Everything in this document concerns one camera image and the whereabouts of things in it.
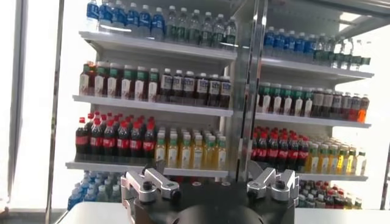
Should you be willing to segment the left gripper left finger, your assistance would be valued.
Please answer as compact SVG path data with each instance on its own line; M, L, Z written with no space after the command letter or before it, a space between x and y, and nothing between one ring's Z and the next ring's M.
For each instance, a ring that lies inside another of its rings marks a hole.
M129 169L120 177L121 205L128 213L180 212L180 185L163 175L165 162Z

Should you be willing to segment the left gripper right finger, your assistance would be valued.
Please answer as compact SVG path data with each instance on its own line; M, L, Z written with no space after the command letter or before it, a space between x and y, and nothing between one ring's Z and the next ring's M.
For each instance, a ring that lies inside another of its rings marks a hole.
M274 168L262 169L255 161L248 162L248 171L252 180L247 183L247 196L258 200L267 194L275 201L293 202L294 207L299 204L299 176L293 170L286 169L277 173Z

